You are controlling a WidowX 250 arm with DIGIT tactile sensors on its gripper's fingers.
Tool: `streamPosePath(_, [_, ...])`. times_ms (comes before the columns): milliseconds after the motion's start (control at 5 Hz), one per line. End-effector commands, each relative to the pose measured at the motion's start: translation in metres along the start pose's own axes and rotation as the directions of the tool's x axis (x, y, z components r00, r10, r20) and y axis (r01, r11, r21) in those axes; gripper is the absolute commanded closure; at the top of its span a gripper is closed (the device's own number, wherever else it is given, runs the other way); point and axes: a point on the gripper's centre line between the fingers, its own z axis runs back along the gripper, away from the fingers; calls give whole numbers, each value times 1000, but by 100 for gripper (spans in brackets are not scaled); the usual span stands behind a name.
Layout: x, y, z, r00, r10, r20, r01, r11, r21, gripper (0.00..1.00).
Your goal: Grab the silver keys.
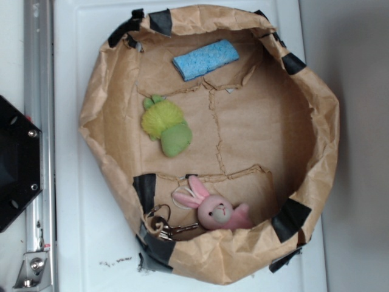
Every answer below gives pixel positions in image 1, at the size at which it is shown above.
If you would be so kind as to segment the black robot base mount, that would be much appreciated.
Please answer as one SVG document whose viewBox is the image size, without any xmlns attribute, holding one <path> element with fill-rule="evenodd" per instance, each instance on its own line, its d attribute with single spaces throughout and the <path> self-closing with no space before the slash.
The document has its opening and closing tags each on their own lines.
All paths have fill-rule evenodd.
<svg viewBox="0 0 389 292">
<path fill-rule="evenodd" d="M 1 97 L 1 232 L 41 192 L 41 130 Z"/>
</svg>

